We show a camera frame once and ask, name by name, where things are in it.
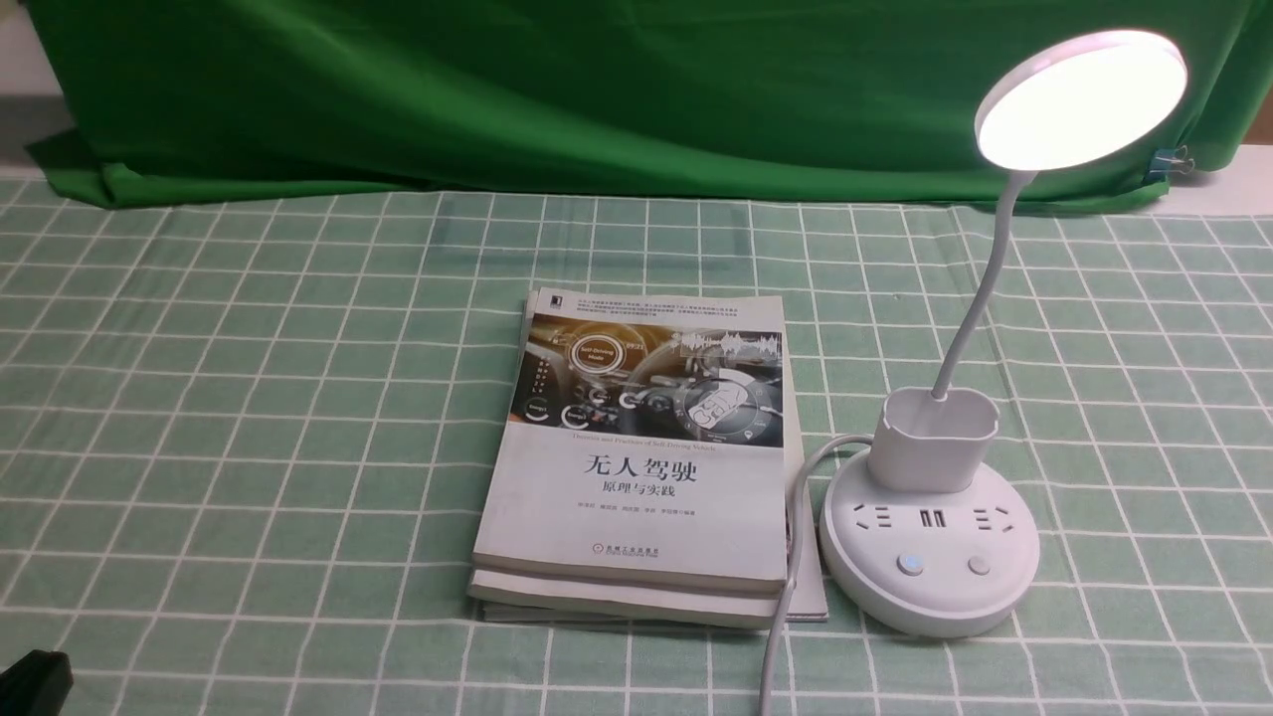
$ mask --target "pen holder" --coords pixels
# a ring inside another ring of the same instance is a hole
[[[896,492],[960,492],[973,482],[999,432],[999,409],[984,394],[928,389],[889,394],[867,454],[871,478]]]

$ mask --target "black object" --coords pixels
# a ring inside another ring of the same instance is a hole
[[[74,683],[65,654],[34,650],[0,674],[0,715],[56,716]]]

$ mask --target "publisher logo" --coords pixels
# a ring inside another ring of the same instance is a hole
[[[610,555],[610,557],[647,557],[647,558],[653,558],[653,559],[658,558],[658,548],[657,547],[644,547],[644,545],[635,545],[635,544],[607,544],[607,545],[594,544],[594,545],[592,545],[592,552],[594,552],[597,554],[601,554],[602,550],[605,550],[605,553],[607,555]]]

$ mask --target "book title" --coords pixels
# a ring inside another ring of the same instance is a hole
[[[699,466],[691,460],[656,460],[633,459],[630,456],[611,457],[607,455],[588,455],[588,468],[586,475],[598,475],[602,478],[615,478],[602,480],[601,492],[617,492],[628,494],[643,494],[651,497],[676,497],[675,483],[698,482]],[[631,482],[622,478],[635,478],[636,480],[657,480],[656,483]]]

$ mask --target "lamp head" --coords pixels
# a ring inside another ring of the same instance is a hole
[[[1012,171],[1086,164],[1161,124],[1186,82],[1180,50],[1160,34],[1120,29],[1067,39],[990,88],[976,111],[976,145]]]

